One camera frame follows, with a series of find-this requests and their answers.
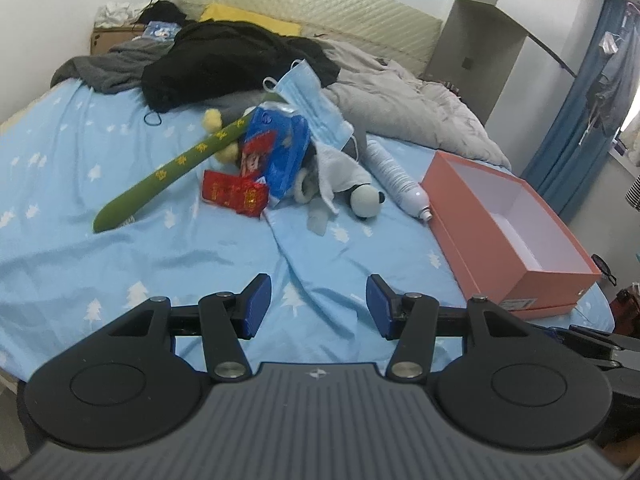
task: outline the quilted headboard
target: quilted headboard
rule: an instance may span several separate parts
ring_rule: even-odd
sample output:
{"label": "quilted headboard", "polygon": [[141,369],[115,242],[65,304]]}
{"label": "quilted headboard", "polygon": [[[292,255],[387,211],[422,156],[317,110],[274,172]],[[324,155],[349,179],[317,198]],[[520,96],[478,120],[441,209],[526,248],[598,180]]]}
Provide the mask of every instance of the quilted headboard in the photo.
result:
{"label": "quilted headboard", "polygon": [[194,19],[212,2],[301,23],[306,36],[349,41],[415,75],[425,69],[442,27],[441,20],[395,0],[182,0]]}

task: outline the orange shoe box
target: orange shoe box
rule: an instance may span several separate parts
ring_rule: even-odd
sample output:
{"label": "orange shoe box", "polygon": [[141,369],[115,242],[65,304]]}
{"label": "orange shoe box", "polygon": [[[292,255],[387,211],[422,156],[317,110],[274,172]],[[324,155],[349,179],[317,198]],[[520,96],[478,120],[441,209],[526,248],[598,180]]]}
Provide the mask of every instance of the orange shoe box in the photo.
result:
{"label": "orange shoe box", "polygon": [[422,187],[431,231],[466,298],[522,319],[570,312],[600,277],[558,215],[524,180],[436,152]]}

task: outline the blue curtain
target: blue curtain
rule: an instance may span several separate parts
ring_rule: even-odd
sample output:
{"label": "blue curtain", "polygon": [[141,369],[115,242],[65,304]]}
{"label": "blue curtain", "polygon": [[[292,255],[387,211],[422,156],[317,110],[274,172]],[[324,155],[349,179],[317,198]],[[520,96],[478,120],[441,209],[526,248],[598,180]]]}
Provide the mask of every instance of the blue curtain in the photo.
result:
{"label": "blue curtain", "polygon": [[598,25],[574,85],[542,145],[522,173],[523,179],[565,223],[578,211],[604,167],[616,133],[615,130],[605,131],[599,124],[578,146],[588,126],[590,110],[587,94],[609,60],[598,44],[605,32],[620,33],[625,10],[625,0],[604,1]]}

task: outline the white spray bottle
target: white spray bottle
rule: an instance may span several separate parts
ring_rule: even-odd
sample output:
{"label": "white spray bottle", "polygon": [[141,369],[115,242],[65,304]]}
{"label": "white spray bottle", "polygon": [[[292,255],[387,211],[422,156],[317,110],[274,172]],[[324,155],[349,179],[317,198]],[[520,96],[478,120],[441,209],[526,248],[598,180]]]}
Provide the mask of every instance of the white spray bottle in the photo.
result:
{"label": "white spray bottle", "polygon": [[427,192],[374,139],[367,141],[365,165],[400,209],[423,222],[431,219]]}

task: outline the yellow pillow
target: yellow pillow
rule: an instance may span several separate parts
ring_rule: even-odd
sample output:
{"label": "yellow pillow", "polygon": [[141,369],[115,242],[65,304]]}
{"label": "yellow pillow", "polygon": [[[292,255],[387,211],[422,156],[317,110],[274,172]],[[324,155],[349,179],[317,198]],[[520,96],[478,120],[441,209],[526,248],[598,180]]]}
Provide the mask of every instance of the yellow pillow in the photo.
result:
{"label": "yellow pillow", "polygon": [[257,12],[222,4],[210,4],[204,9],[200,21],[205,22],[207,20],[215,20],[216,22],[223,20],[226,22],[255,23],[255,25],[260,25],[281,36],[299,36],[302,30],[302,25],[298,25],[297,23],[281,22],[280,20],[258,14]]}

